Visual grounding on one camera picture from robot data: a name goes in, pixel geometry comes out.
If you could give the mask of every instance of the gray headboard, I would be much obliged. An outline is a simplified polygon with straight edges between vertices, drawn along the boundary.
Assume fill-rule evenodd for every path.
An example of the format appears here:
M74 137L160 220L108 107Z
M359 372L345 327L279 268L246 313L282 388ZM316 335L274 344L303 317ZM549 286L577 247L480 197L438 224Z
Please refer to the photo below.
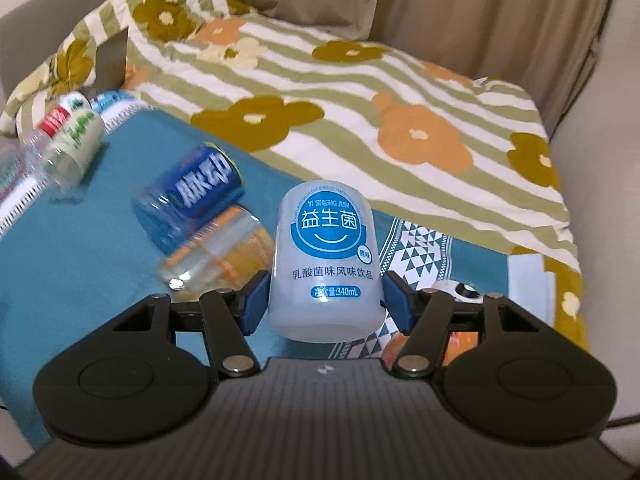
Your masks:
M15 86L104 0L31 0L0 18L0 110Z

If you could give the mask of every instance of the striped blanket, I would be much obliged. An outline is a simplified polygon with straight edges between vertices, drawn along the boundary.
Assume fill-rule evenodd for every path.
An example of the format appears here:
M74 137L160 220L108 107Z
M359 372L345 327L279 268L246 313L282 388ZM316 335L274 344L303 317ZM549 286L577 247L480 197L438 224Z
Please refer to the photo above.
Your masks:
M261 16L235 0L108 0L15 89L0 132L91 85L95 49L129 29L127 91L303 179L556 274L555 327L585 346L569 215L535 104L382 44Z

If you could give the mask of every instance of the curtain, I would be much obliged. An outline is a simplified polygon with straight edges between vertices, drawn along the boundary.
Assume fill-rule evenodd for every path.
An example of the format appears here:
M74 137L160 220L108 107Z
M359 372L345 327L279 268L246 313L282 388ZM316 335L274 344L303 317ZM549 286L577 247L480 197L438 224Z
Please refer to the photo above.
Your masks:
M266 15L389 44L522 86L551 134L597 60L608 0L242 0Z

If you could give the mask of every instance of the metal screw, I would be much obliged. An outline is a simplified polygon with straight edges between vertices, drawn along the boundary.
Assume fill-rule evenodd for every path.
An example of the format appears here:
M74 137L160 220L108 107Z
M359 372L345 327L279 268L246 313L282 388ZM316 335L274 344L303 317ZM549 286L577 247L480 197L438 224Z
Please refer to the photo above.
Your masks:
M245 372L254 366L254 360L246 355L230 355L222 360L223 367L230 372Z
M421 372L429 368L429 360L421 355L403 355L398 359L398 366L407 372Z

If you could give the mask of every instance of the gray ribbed panel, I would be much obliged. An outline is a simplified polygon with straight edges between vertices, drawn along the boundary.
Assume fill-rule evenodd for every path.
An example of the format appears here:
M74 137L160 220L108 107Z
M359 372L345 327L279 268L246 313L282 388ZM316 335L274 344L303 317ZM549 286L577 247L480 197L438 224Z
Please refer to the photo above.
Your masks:
M54 440L20 468L28 480L622 480L632 471L596 440L508 446L470 430L430 386L379 360L271 359L223 383L172 434L123 449Z

